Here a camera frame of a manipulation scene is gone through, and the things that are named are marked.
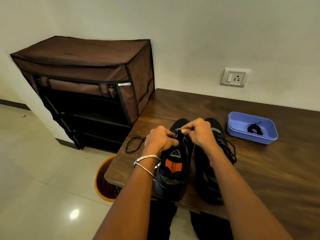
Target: orange insole patch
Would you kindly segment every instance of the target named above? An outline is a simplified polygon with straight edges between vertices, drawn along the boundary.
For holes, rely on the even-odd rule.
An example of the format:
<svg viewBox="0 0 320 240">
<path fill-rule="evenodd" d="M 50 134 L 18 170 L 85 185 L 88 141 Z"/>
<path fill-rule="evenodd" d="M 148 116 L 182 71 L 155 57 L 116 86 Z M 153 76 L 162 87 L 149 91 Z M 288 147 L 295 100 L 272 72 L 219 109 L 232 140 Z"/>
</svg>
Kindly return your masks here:
<svg viewBox="0 0 320 240">
<path fill-rule="evenodd" d="M 167 159 L 165 166 L 169 168 L 172 173 L 182 171 L 182 162 L 173 162 Z"/>
</svg>

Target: tiled floor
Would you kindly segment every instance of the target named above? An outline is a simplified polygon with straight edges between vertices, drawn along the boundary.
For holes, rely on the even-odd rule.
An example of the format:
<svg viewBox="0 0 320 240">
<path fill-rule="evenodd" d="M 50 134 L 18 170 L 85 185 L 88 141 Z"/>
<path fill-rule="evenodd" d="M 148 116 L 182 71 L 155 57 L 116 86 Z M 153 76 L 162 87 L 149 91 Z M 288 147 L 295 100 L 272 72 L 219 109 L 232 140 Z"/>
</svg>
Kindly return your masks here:
<svg viewBox="0 0 320 240">
<path fill-rule="evenodd" d="M 94 176 L 111 155 L 62 146 L 32 112 L 0 104 L 0 240 L 92 239 L 111 206 Z M 197 239 L 186 210 L 170 230 Z"/>
</svg>

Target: white wall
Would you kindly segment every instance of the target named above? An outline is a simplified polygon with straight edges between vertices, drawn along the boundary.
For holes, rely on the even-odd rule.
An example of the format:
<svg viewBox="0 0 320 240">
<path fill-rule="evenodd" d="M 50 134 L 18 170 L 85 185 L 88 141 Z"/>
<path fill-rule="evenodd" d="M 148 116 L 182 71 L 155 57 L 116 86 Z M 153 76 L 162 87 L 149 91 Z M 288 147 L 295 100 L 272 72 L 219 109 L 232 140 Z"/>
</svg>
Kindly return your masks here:
<svg viewBox="0 0 320 240">
<path fill-rule="evenodd" d="M 320 111 L 320 0 L 48 0 L 58 33 L 150 38 L 156 87 Z M 244 88 L 220 86 L 249 68 Z"/>
<path fill-rule="evenodd" d="M 43 0 L 1 0 L 0 98 L 27 104 L 54 137 L 71 142 L 9 56 L 56 33 Z"/>
</svg>

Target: electrical outlet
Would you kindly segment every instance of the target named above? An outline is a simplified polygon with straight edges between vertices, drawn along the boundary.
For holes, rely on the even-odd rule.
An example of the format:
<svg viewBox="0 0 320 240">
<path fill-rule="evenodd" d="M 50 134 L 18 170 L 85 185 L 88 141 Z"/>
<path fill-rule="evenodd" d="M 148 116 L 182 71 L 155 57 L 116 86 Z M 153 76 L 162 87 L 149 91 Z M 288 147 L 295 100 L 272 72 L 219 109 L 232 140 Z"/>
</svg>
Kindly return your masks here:
<svg viewBox="0 0 320 240">
<path fill-rule="evenodd" d="M 249 69 L 225 68 L 220 85 L 243 87 L 250 72 Z"/>
</svg>

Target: orange bucket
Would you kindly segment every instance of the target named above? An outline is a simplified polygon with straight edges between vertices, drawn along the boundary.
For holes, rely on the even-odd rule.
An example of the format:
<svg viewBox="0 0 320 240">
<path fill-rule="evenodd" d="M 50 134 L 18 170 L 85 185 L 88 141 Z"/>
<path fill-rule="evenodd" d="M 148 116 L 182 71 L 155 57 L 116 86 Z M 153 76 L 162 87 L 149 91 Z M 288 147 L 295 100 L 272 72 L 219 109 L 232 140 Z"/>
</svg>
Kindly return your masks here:
<svg viewBox="0 0 320 240">
<path fill-rule="evenodd" d="M 120 187 L 110 184 L 104 178 L 104 175 L 108 170 L 110 164 L 112 163 L 113 159 L 115 158 L 115 156 L 116 155 L 109 157 L 108 159 L 106 159 L 106 161 L 104 161 L 100 165 L 96 173 L 96 177 L 94 178 L 94 188 L 97 194 L 100 196 L 100 198 L 108 202 L 114 202 L 121 190 Z"/>
</svg>

